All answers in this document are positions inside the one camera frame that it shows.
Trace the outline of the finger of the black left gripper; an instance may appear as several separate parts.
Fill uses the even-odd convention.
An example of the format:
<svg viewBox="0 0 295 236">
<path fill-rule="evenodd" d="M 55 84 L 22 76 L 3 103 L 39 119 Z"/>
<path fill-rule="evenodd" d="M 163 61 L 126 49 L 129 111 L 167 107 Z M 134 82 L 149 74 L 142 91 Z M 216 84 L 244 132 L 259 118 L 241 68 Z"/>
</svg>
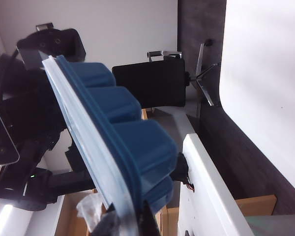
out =
<svg viewBox="0 0 295 236">
<path fill-rule="evenodd" d="M 63 55 L 69 62 L 81 62 L 86 52 L 75 29 L 44 29 L 17 42 L 25 64 L 41 64 L 48 56 Z"/>
<path fill-rule="evenodd" d="M 70 164 L 72 171 L 82 172 L 87 169 L 82 156 L 75 144 L 72 144 L 68 148 L 68 151 L 65 152 L 65 156 Z"/>
</svg>

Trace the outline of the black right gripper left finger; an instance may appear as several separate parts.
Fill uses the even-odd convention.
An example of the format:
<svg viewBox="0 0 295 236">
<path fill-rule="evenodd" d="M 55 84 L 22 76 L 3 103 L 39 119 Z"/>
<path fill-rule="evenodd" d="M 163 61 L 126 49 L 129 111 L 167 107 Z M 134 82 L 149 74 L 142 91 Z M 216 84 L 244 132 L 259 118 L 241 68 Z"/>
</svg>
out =
<svg viewBox="0 0 295 236">
<path fill-rule="evenodd" d="M 102 213 L 99 223 L 92 232 L 93 236 L 119 236 L 120 220 L 115 210 L 114 204 L 110 204 L 107 209 L 102 206 Z"/>
</svg>

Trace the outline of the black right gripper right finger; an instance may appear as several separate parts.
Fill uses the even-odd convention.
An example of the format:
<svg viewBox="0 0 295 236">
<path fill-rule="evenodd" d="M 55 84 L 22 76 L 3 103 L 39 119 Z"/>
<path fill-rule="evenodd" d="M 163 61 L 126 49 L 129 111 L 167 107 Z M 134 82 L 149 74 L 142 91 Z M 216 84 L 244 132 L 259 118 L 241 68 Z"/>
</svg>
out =
<svg viewBox="0 0 295 236">
<path fill-rule="evenodd" d="M 143 201 L 143 208 L 138 216 L 140 236 L 159 236 L 160 232 L 147 201 Z"/>
</svg>

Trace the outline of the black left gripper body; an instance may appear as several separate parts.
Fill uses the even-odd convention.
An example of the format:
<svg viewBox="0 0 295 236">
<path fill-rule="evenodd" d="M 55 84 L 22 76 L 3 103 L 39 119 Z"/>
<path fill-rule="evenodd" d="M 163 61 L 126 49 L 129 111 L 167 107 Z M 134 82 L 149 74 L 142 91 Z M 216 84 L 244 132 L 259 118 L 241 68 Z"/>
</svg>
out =
<svg viewBox="0 0 295 236">
<path fill-rule="evenodd" d="M 14 144 L 33 141 L 53 148 L 66 129 L 45 70 L 0 55 L 0 117 Z"/>
</svg>

